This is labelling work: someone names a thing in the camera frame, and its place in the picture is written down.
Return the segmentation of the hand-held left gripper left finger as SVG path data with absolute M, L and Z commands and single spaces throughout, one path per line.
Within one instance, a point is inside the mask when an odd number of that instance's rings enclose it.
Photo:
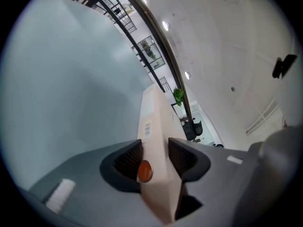
M 43 176 L 29 192 L 44 203 L 62 179 L 69 179 L 75 187 L 60 212 L 65 220 L 85 227 L 161 226 L 140 194 L 114 189 L 100 173 L 107 155 L 134 143 L 126 141 L 77 154 Z

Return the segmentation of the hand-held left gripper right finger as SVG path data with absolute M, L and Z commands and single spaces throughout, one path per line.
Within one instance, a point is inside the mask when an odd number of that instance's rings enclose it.
M 169 138 L 169 158 L 186 193 L 179 209 L 187 213 L 176 223 L 233 224 L 259 150 L 259 142 L 241 151 Z

